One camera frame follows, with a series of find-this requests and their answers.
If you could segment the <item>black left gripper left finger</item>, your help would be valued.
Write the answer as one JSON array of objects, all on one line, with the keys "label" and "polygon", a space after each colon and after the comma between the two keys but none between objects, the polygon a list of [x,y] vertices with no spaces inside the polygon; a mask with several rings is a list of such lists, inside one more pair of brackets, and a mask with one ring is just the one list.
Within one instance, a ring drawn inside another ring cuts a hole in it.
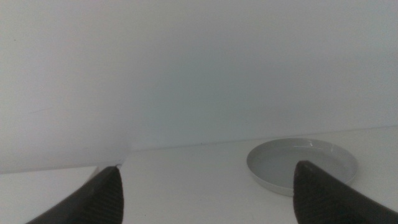
[{"label": "black left gripper left finger", "polygon": [[28,224],[122,224],[123,217],[123,182],[111,166]]}]

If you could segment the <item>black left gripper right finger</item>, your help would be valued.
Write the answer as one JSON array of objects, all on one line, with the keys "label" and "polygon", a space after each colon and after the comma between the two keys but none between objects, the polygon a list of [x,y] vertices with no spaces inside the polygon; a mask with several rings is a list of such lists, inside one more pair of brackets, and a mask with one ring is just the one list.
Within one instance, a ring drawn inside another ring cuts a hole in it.
[{"label": "black left gripper right finger", "polygon": [[310,161],[294,171],[293,207],[298,223],[397,224],[397,212],[366,197]]}]

